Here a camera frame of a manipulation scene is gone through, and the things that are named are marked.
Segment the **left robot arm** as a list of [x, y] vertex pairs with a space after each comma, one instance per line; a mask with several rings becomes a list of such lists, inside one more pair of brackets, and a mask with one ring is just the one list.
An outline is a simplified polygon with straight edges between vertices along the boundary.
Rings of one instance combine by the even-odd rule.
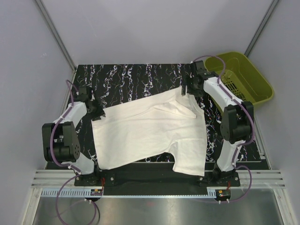
[[85, 175], [85, 180], [95, 186], [101, 181], [101, 174], [95, 170], [93, 160], [81, 153], [75, 130], [85, 116], [88, 116], [91, 121], [100, 120], [105, 116], [102, 106], [94, 95], [94, 90], [88, 86], [79, 88], [78, 95], [58, 119], [42, 126], [43, 153], [47, 162]]

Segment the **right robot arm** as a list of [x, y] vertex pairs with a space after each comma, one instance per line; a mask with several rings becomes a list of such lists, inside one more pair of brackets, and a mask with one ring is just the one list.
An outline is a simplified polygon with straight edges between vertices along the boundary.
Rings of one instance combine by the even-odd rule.
[[190, 63], [191, 73], [183, 77], [182, 95], [210, 95], [222, 111], [220, 132], [223, 146], [212, 173], [204, 176], [206, 183], [225, 185], [234, 178], [236, 161], [242, 145], [254, 138], [254, 107], [251, 102], [236, 97], [216, 72], [209, 72], [203, 61]]

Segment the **white t shirt red print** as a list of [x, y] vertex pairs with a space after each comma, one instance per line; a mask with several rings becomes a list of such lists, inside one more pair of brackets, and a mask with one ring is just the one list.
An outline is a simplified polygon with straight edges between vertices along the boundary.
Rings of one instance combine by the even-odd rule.
[[107, 107], [92, 122], [98, 166], [111, 170], [170, 153], [173, 171], [203, 176], [207, 130], [203, 109], [193, 95], [175, 88]]

